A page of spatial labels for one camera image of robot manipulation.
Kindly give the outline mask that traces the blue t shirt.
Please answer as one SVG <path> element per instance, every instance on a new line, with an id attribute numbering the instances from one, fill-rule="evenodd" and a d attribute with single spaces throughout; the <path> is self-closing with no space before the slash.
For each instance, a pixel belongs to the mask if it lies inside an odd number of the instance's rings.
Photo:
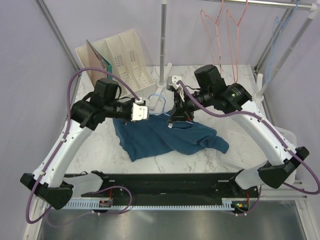
<path id="1" fill-rule="evenodd" d="M 119 145 L 132 162 L 172 151 L 193 155 L 204 149 L 222 154 L 229 150 L 229 143 L 218 136 L 217 130 L 196 121 L 176 121 L 170 128 L 168 118 L 169 114 L 163 113 L 136 122 L 112 120 Z"/>

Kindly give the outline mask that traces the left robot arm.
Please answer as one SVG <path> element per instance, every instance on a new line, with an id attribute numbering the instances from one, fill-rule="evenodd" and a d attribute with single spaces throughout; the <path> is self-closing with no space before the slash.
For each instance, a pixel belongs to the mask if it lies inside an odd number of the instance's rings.
<path id="1" fill-rule="evenodd" d="M 75 177 L 66 177 L 66 171 L 76 153 L 105 119 L 131 120 L 136 101 L 121 102 L 117 93 L 119 82 L 101 78 L 83 99 L 70 105 L 70 115 L 47 157 L 32 173 L 24 173 L 20 182 L 56 210 L 62 209 L 71 198 L 94 192 L 106 196 L 110 185 L 95 171 Z"/>

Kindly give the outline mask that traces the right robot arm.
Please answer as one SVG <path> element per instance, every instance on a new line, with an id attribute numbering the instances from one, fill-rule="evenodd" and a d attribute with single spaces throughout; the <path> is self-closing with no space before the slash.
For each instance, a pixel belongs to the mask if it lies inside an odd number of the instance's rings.
<path id="1" fill-rule="evenodd" d="M 265 163 L 240 170 L 229 184 L 235 197 L 242 196 L 255 185 L 273 189 L 285 184 L 287 179 L 310 152 L 288 141 L 261 113 L 251 94 L 239 83 L 227 85 L 218 68 L 212 64 L 194 71 L 198 89 L 190 93 L 180 76 L 168 80 L 169 91 L 174 93 L 174 105 L 169 123 L 191 121 L 194 112 L 202 110 L 213 117 L 230 117 L 239 124 L 265 154 Z"/>

